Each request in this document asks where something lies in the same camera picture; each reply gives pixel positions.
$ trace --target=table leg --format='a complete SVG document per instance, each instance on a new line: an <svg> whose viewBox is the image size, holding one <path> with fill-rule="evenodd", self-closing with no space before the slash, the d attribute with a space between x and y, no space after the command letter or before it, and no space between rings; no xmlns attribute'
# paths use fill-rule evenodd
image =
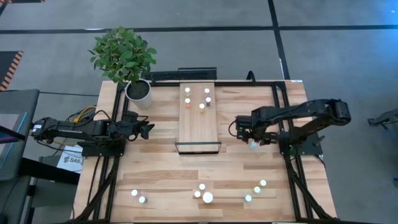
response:
<svg viewBox="0 0 398 224"><path fill-rule="evenodd" d="M18 175L29 175L39 179L53 180L74 185L79 183L80 178L80 174L75 172L59 169L54 166L26 158L22 158L21 160Z"/></svg>

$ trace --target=white paper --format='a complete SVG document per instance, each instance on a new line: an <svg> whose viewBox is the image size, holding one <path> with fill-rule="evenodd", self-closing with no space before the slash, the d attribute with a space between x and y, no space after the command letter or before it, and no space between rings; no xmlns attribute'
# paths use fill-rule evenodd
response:
<svg viewBox="0 0 398 224"><path fill-rule="evenodd" d="M63 151L60 160L58 161L57 168L69 170L81 173L83 167L83 157L81 156L82 147L76 146L65 146L64 150L76 151L68 152Z"/></svg>

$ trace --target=white plant pot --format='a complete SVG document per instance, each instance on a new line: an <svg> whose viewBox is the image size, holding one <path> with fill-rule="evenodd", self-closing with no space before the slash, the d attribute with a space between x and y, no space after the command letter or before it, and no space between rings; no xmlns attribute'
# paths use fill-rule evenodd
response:
<svg viewBox="0 0 398 224"><path fill-rule="evenodd" d="M131 100L135 105L137 105L139 108L141 109L147 109L148 107L150 107L152 105L152 91L151 91L151 87L150 84L147 80L144 79L139 79L141 81L144 81L148 84L149 86L149 91L148 94L146 94L146 96L144 96L143 98L141 98L140 100L133 100L132 98L130 98L130 96L127 93L127 89L130 87L131 82L129 82L126 87L124 87L124 92L127 96L127 98L129 98L129 100Z"/></svg>

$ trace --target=wooden table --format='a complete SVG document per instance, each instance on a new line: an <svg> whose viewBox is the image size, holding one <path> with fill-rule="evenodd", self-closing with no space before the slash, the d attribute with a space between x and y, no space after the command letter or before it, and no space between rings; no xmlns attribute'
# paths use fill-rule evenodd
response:
<svg viewBox="0 0 398 224"><path fill-rule="evenodd" d="M290 105L307 100L303 83L286 81ZM249 149L244 142L228 134L228 125L237 115L249 115L260 106L274 106L268 86L216 86L218 138L222 147L219 154L179 155L174 143L178 138L179 87L153 87L153 105L140 110L129 103L128 110L148 115L155 128L149 140L141 137L128 142L121 157L111 222L271 222L294 221L292 199L285 162L277 144ZM97 110L112 113L116 84L105 81L98 98ZM123 105L124 93L120 104ZM120 119L122 106L119 107ZM96 119L106 119L102 114ZM294 120L301 126L309 118ZM272 126L268 131L278 131ZM83 164L75 197L76 215L87 202L90 182L97 158L89 157ZM335 216L325 169L314 156L302 156L309 191L327 213ZM100 161L93 187L96 192L100 178ZM261 179L267 185L254 195L253 187ZM199 184L214 196L212 204L194 199ZM131 196L139 189L148 202L140 204ZM302 216L305 217L302 194L298 191ZM250 203L243 197L252 194ZM104 217L106 200L101 204L100 218Z"/></svg>

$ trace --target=green leaves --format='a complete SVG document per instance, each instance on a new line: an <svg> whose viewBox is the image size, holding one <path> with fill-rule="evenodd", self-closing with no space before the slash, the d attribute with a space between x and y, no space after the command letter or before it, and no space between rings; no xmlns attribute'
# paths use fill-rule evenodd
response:
<svg viewBox="0 0 398 224"><path fill-rule="evenodd" d="M126 67L127 67L127 68L131 68L131 67L136 66L136 65L138 65L138 62L128 62L128 63L126 64Z"/></svg>
<svg viewBox="0 0 398 224"><path fill-rule="evenodd" d="M120 57L129 59L129 58L131 58L131 56L132 56L132 52L124 52Z"/></svg>
<svg viewBox="0 0 398 224"><path fill-rule="evenodd" d="M147 58L146 59L149 63L153 63L154 65L156 65L156 60L153 58Z"/></svg>
<svg viewBox="0 0 398 224"><path fill-rule="evenodd" d="M95 41L94 49L88 50L92 54L90 62L94 69L104 71L102 76L115 83L134 83L142 73L150 72L150 64L156 64L152 58L156 50L133 30L119 27L95 37Z"/></svg>
<svg viewBox="0 0 398 224"><path fill-rule="evenodd" d="M152 48L152 47L149 47L147 52L151 53L151 54L156 54L157 53L157 51L154 48Z"/></svg>

